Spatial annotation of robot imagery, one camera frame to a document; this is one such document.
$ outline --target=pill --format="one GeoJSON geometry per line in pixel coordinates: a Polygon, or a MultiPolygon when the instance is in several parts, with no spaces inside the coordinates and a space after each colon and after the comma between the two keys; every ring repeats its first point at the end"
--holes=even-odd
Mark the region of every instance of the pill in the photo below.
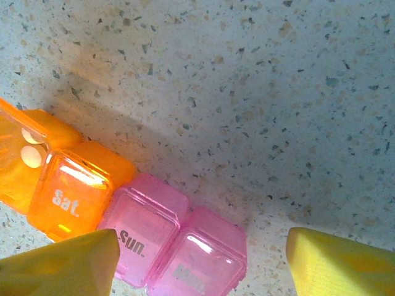
{"type": "Polygon", "coordinates": [[[44,164],[47,152],[41,145],[25,146],[20,151],[23,162],[31,168],[38,168],[44,164]]]}
{"type": "Polygon", "coordinates": [[[26,142],[30,143],[30,144],[42,144],[44,142],[44,141],[38,140],[36,136],[32,135],[24,128],[22,128],[22,136],[26,140],[26,142]]]}

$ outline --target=translucent plastic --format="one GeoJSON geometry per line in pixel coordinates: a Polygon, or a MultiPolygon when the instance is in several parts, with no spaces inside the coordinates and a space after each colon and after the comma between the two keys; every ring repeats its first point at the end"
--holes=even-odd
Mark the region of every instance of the translucent plastic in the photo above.
{"type": "Polygon", "coordinates": [[[48,151],[82,140],[77,130],[45,111],[21,111],[0,99],[0,200],[26,214],[48,151]],[[26,151],[35,152],[35,159],[26,151]]]}
{"type": "Polygon", "coordinates": [[[149,281],[150,296],[225,296],[246,275],[246,234],[206,208],[181,229],[149,281]]]}
{"type": "Polygon", "coordinates": [[[114,228],[121,255],[115,276],[144,287],[156,271],[188,212],[185,195],[141,174],[118,189],[99,228],[114,228]]]}
{"type": "Polygon", "coordinates": [[[50,152],[27,213],[29,223],[54,241],[94,231],[114,190],[134,166],[88,141],[50,152]]]}

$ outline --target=granite countertop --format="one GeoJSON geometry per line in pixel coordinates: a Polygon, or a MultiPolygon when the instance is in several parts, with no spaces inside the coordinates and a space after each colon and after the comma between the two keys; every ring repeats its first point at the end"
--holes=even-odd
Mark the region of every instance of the granite countertop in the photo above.
{"type": "MultiPolygon", "coordinates": [[[[0,96],[245,227],[230,295],[296,295],[305,226],[395,250],[395,2],[0,4],[0,96]]],[[[49,241],[0,203],[0,257],[49,241]]],[[[112,295],[144,295],[114,281],[112,295]]]]}

